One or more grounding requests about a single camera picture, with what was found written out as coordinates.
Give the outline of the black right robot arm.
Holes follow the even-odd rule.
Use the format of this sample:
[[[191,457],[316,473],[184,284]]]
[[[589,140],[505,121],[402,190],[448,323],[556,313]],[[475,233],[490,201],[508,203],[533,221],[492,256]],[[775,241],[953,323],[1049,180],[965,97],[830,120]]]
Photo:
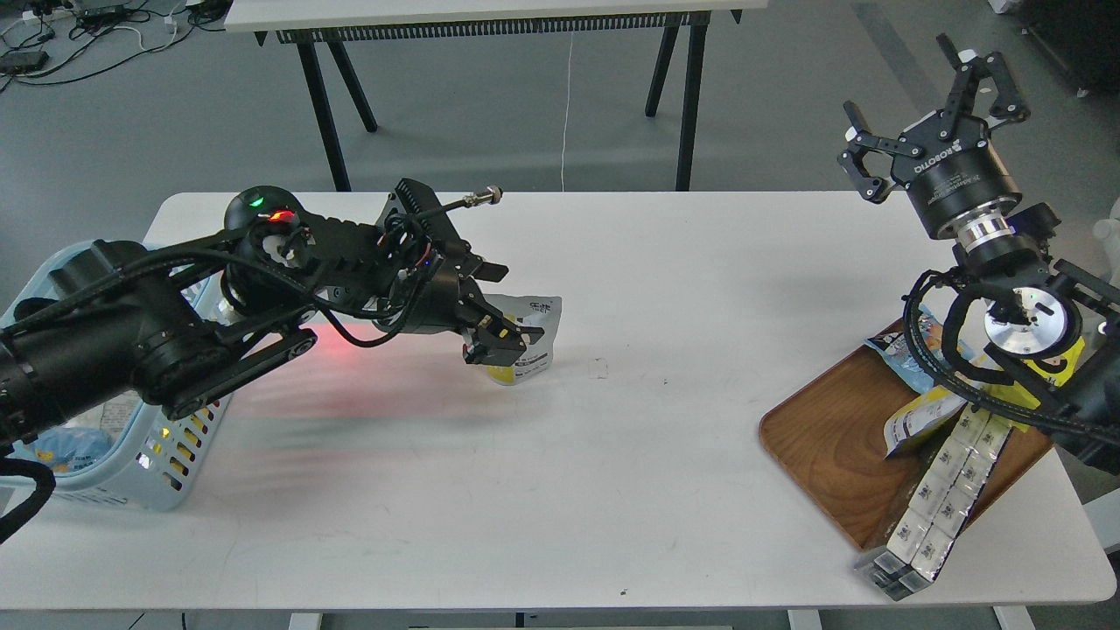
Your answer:
[[[906,343],[937,385],[1117,474],[1117,288],[1048,254],[1048,204],[1020,207],[991,143],[1032,113],[1004,55],[956,50],[944,33],[937,44],[955,70],[944,106],[889,139],[846,102],[837,156],[864,200],[904,189],[928,238],[955,243],[955,267],[903,298]]]

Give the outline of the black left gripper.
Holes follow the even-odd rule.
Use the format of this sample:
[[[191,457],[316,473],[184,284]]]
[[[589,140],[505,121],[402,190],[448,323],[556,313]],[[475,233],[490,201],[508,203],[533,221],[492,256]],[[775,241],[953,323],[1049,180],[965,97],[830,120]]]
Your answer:
[[[514,319],[489,304],[480,304],[477,282],[501,282],[508,266],[488,262],[480,254],[433,254],[423,269],[424,287],[409,300],[409,312],[373,319],[389,333],[463,333],[463,359],[467,364],[511,367],[528,352],[524,333]]]

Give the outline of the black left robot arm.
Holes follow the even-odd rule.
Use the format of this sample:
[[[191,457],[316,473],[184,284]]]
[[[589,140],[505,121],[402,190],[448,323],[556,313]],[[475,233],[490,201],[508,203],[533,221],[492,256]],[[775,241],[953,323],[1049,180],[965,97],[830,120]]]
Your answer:
[[[180,419],[311,350],[320,312],[340,339],[379,348],[401,333],[459,333],[464,362],[508,367],[542,339],[480,291],[508,268],[485,262],[448,214],[496,204],[489,186],[444,205],[411,178],[375,224],[324,217],[273,185],[240,192],[224,226],[162,248],[96,240],[52,270],[54,299],[17,303],[3,328],[3,475],[32,492],[3,515],[3,539],[52,498],[55,474],[13,458],[127,390]]]

